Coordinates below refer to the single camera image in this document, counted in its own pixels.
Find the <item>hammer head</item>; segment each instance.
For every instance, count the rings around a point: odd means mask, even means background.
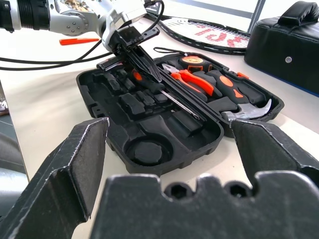
[[[263,108],[257,108],[253,106],[252,104],[238,104],[238,107],[240,108],[240,112],[238,113],[232,113],[230,111],[222,112],[221,115],[224,119],[228,121],[232,121],[234,119],[255,119],[259,118],[261,116],[264,116],[268,113],[271,107],[272,100],[270,99],[266,106]]]

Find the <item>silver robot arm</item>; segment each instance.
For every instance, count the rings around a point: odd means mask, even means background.
[[[0,28],[49,30],[67,36],[96,32],[103,46],[147,12],[144,0],[0,0]]]

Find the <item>circular compartment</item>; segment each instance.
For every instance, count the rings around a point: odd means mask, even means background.
[[[164,137],[148,135],[136,138],[125,147],[125,154],[141,166],[156,166],[172,159],[173,147]]]

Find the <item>black plastic tool case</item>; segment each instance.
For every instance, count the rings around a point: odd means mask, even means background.
[[[198,53],[188,53],[210,61],[234,81],[240,81],[272,99],[269,113],[258,119],[274,119],[284,107],[281,99],[245,77],[218,62]],[[170,54],[155,59],[158,66],[182,54]],[[90,70],[77,77],[77,83],[93,118],[109,117],[107,143],[116,151],[130,173],[152,173],[158,176],[177,168],[184,168],[203,155],[212,153],[224,135],[233,137],[229,122],[218,111],[209,107],[193,93],[187,91],[170,75],[161,70],[166,92],[196,112],[201,120],[195,120],[163,94],[153,95],[136,85],[126,76],[122,66],[107,72]]]

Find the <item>orange-handled pliers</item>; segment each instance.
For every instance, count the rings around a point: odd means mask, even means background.
[[[188,70],[178,70],[177,68],[170,66],[168,64],[162,64],[162,66],[165,70],[168,70],[171,73],[171,76],[174,79],[181,81],[183,84],[187,85],[189,88],[192,88],[193,90],[197,92],[200,92],[198,89],[188,84],[189,82],[191,82],[201,87],[210,96],[213,96],[213,95],[217,97],[222,96],[221,92],[217,88],[215,88],[212,84],[207,82],[205,79],[202,79],[198,76],[193,75]]]

